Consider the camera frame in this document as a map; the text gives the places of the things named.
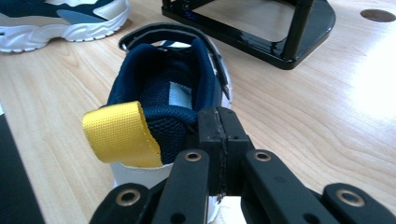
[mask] white shoe sole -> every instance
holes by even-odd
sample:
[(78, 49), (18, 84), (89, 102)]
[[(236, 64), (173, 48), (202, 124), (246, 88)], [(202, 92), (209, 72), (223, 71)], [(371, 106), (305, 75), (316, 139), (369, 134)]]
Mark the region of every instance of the white shoe sole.
[(62, 37), (67, 41), (81, 42), (102, 39), (113, 35), (129, 17), (130, 4), (127, 0), (125, 3), (127, 8), (119, 16), (105, 22), (73, 25), (0, 26), (0, 51), (4, 53), (21, 53), (41, 49), (55, 37)]

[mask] shoe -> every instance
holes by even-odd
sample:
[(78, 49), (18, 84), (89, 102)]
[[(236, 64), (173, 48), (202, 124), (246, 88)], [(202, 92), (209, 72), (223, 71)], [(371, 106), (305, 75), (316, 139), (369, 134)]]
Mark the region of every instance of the shoe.
[[(128, 53), (107, 104), (84, 116), (83, 129), (98, 159), (110, 163), (114, 187), (150, 189), (169, 176), (188, 135), (198, 133), (198, 112), (230, 108), (231, 80), (213, 43), (190, 26), (151, 24), (120, 47)], [(208, 207), (213, 221), (216, 198)]]
[(114, 34), (130, 13), (128, 0), (5, 0), (0, 2), (0, 51), (45, 47), (54, 37), (91, 41)]

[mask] wooden tabletop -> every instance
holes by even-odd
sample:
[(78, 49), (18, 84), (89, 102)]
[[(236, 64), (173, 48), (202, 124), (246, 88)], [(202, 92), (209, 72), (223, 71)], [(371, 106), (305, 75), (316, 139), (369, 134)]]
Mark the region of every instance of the wooden tabletop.
[[(246, 2), (237, 10), (267, 6), (261, 8), (268, 13), (236, 13), (232, 2)], [(329, 2), (337, 17), (330, 37), (293, 70), (214, 41), (233, 81), (233, 110), (256, 148), (273, 151), (308, 188), (348, 183), (396, 214), (396, 21), (361, 16), (367, 8), (396, 14), (396, 4)], [(274, 39), (288, 31), (288, 6), (219, 3), (226, 8), (220, 19), (236, 27)], [(160, 0), (131, 4), (129, 20), (103, 40), (57, 38), (33, 52), (0, 54), (0, 102), (48, 223), (87, 223), (112, 189), (110, 167), (92, 153), (82, 116), (106, 102), (125, 57), (119, 39), (142, 25), (172, 21), (161, 14)], [(197, 10), (213, 12), (205, 7)], [(284, 29), (262, 28), (274, 24)], [(243, 222), (238, 198), (227, 198), (215, 223)]]

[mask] light wood surface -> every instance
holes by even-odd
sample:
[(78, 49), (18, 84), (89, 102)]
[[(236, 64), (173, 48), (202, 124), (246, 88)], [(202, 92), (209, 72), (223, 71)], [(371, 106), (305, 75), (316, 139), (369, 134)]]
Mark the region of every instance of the light wood surface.
[[(242, 2), (248, 7), (224, 10), (221, 19), (267, 38), (287, 32), (290, 7), (268, 7), (262, 15), (278, 20), (256, 20), (251, 14), (260, 11), (247, 12), (252, 4), (273, 3)], [(33, 52), (0, 55), (0, 102), (48, 223), (87, 223), (112, 189), (109, 165), (93, 155), (81, 118), (106, 102), (125, 56), (119, 39), (142, 25), (172, 21), (162, 16), (160, 0), (131, 4), (129, 20), (106, 39), (54, 39)], [(225, 0), (216, 4), (229, 8)], [(307, 187), (321, 192), (328, 184), (348, 183), (395, 214), (396, 21), (368, 21), (360, 12), (396, 14), (396, 4), (330, 4), (337, 16), (330, 37), (290, 71), (214, 41), (233, 80), (233, 110), (256, 148), (275, 152)], [(263, 21), (286, 28), (262, 28)], [(243, 222), (238, 199), (227, 198), (215, 223)]]

